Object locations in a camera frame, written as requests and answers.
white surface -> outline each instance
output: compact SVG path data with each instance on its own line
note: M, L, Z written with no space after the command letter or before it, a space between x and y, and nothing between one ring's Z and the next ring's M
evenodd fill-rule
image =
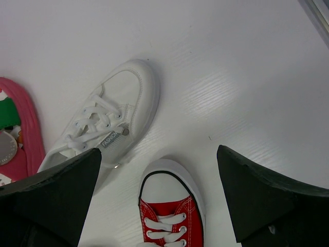
M120 63L149 59L161 79L154 124L94 196L81 246L142 240L140 176L164 155L205 195L207 247L236 246L219 144L329 188L329 50L297 0L2 0L0 31L0 75L32 95L46 150Z

gray label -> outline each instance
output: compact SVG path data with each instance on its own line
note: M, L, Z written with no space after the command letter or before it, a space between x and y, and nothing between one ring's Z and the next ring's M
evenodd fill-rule
M104 148L107 148L110 144L112 144L118 137L120 136L117 132L111 132L102 142L101 145Z

sneaker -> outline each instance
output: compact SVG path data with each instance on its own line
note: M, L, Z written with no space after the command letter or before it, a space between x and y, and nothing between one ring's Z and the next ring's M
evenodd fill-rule
M137 247L204 246L205 207L191 175L172 160L145 170L138 206L144 243Z
M143 61L132 60L118 66L89 95L47 153L39 171L90 148L101 150L103 167L117 167L150 127L159 89L152 70Z
M37 173L45 157L41 130L29 95L0 78L0 186Z

white canvas shoe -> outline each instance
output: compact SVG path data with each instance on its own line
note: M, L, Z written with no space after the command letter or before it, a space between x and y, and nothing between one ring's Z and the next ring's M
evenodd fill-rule
M143 61L118 66L77 111L47 153L39 172L90 148L101 150L103 166L118 166L150 127L159 91L158 81Z

red and white sneaker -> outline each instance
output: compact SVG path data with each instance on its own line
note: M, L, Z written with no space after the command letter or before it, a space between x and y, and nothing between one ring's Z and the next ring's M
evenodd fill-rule
M203 247L205 207L186 169L158 160L145 170L138 206L144 243L137 247Z

